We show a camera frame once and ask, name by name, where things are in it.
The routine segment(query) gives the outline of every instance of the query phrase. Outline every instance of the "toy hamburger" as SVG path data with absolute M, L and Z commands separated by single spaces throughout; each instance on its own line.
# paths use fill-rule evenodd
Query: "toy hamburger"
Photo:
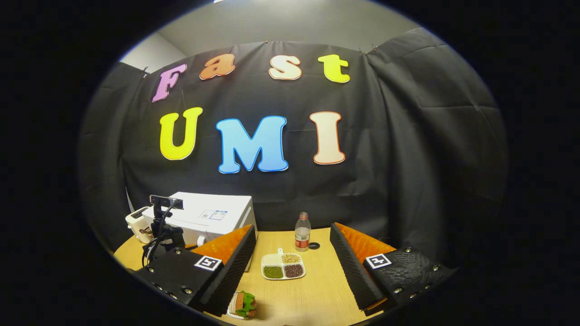
M 227 314 L 238 319 L 248 319 L 256 315 L 257 306 L 253 295 L 236 291 L 227 308 Z

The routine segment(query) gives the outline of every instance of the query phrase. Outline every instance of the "black curtain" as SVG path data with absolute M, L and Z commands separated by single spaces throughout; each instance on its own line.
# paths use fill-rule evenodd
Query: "black curtain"
M 141 81 L 141 70 L 115 63 L 86 109 L 78 144 L 78 173 L 84 213 L 97 236 L 116 250 L 130 236 L 130 213 L 121 165 L 121 132 Z
M 235 56 L 235 70 L 201 80 L 205 62 L 224 53 Z M 325 77 L 317 58 L 330 54 L 349 62 L 342 68 L 348 83 Z M 298 57 L 302 76 L 272 79 L 275 55 Z M 161 73 L 184 63 L 187 70 L 169 96 L 152 103 Z M 105 83 L 98 91 L 108 95 L 95 97 L 87 119 L 92 129 L 83 131 L 81 142 L 81 173 L 93 181 L 84 184 L 87 212 L 112 249 L 131 234 L 125 185 L 135 208 L 148 205 L 150 194 L 251 195 L 261 231 L 292 230 L 299 212 L 307 211 L 313 228 L 343 223 L 394 247 L 415 247 L 449 267 L 461 263 L 481 230 L 495 225 L 508 167 L 500 111 L 469 64 L 422 28 L 368 54 L 270 41 L 200 53 L 145 79 L 129 68 L 117 65 L 117 77 L 107 80 L 120 84 L 106 91 L 111 86 Z M 182 114 L 191 107 L 204 110 L 195 148 L 186 159 L 170 161 L 160 152 L 159 120 L 180 114 L 173 134 L 180 145 Z M 92 111 L 106 117 L 91 121 Z M 342 116 L 338 137 L 346 159 L 340 164 L 313 161 L 317 134 L 309 115 L 319 111 Z M 252 136 L 268 115 L 287 118 L 282 142 L 288 169 L 254 166 L 221 174 L 216 123 L 237 118 Z

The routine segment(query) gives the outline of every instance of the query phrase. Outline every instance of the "blue letter m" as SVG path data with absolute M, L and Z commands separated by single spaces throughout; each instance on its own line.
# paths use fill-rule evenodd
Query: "blue letter m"
M 244 164 L 246 170 L 251 171 L 262 151 L 262 160 L 258 169 L 264 172 L 284 171 L 288 169 L 288 162 L 284 161 L 282 152 L 282 128 L 286 125 L 286 118 L 277 115 L 264 117 L 254 136 L 250 138 L 244 126 L 238 119 L 225 119 L 216 124 L 216 129 L 222 132 L 222 164 L 218 170 L 221 173 L 237 173 L 240 165 L 235 162 L 235 153 Z

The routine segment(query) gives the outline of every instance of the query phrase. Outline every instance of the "wooden table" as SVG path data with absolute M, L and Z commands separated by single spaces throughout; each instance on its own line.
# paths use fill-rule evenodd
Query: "wooden table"
M 244 290 L 256 296 L 256 317 L 239 320 L 225 314 L 216 317 L 204 313 L 234 325 L 272 326 L 351 325 L 380 314 L 367 317 L 357 308 L 330 243 L 330 228 L 312 230 L 310 241 L 318 242 L 320 248 L 298 252 L 294 249 L 294 231 L 260 231 L 250 268 L 238 285 L 238 291 Z M 138 270 L 142 268 L 142 246 L 137 238 L 131 237 L 117 249 L 114 256 L 125 267 Z M 262 256 L 276 253 L 278 248 L 284 252 L 300 254 L 306 275 L 294 280 L 273 281 L 263 278 Z

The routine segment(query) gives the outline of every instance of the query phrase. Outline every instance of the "white box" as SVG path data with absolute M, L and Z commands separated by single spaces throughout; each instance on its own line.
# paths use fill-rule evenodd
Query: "white box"
M 144 244 L 148 244 L 153 240 L 153 235 L 151 234 L 151 223 L 147 223 L 143 217 L 143 212 L 147 208 L 148 207 L 142 207 L 125 217 L 127 228 L 131 229 L 135 237 Z
M 172 209 L 165 223 L 183 229 L 186 246 L 202 245 L 235 229 L 254 225 L 256 239 L 258 228 L 251 196 L 210 195 L 178 192 L 170 197 L 183 200 L 183 209 Z M 143 211 L 149 225 L 153 223 L 153 207 Z

